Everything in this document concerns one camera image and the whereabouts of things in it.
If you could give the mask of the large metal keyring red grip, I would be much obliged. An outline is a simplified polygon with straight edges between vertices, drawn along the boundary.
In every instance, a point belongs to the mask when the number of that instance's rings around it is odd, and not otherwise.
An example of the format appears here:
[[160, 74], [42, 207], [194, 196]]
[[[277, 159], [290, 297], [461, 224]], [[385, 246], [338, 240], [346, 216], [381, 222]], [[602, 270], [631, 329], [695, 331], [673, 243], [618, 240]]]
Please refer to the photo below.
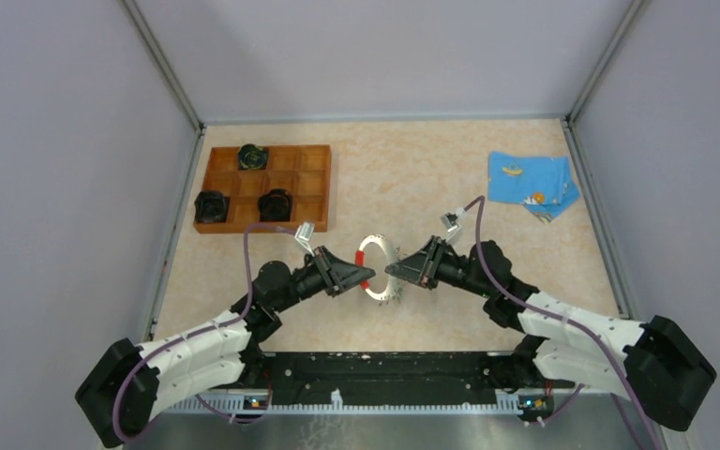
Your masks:
[[[365, 265], [366, 249], [369, 246], [379, 248], [385, 256], [386, 265], [398, 263], [400, 260], [399, 250], [382, 234], [370, 234], [366, 236], [355, 251], [354, 263], [356, 265]], [[385, 288], [382, 291], [375, 292], [370, 288], [368, 281], [361, 283], [361, 289], [366, 295], [378, 304], [387, 304], [390, 301], [400, 301], [403, 294], [403, 284], [399, 278], [388, 276]]]

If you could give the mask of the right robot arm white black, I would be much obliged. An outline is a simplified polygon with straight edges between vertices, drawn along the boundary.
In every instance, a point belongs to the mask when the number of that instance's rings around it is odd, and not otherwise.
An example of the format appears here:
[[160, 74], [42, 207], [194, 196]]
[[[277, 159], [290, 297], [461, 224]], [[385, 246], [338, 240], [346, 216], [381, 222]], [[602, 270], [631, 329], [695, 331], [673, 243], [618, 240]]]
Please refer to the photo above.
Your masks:
[[676, 322], [659, 315], [647, 322], [619, 319], [565, 303], [515, 277], [492, 240], [460, 256], [434, 236], [385, 271], [428, 290], [445, 283], [484, 297], [492, 321], [535, 343], [512, 361], [515, 379], [525, 386], [544, 379], [585, 384], [633, 401], [664, 428], [686, 431], [717, 378]]

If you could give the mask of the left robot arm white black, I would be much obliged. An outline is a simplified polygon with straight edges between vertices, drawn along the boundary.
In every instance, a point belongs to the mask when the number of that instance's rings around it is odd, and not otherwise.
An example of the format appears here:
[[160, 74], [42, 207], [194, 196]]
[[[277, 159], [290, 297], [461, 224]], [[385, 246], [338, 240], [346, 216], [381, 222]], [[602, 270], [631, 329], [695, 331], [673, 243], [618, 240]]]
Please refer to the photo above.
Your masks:
[[247, 351], [280, 328], [279, 313], [319, 293], [335, 297], [375, 275], [326, 247], [306, 255], [299, 268], [267, 262], [247, 294], [215, 318], [155, 341], [114, 342], [75, 392], [75, 401], [105, 447], [133, 441], [184, 399], [220, 385], [257, 384], [263, 362]]

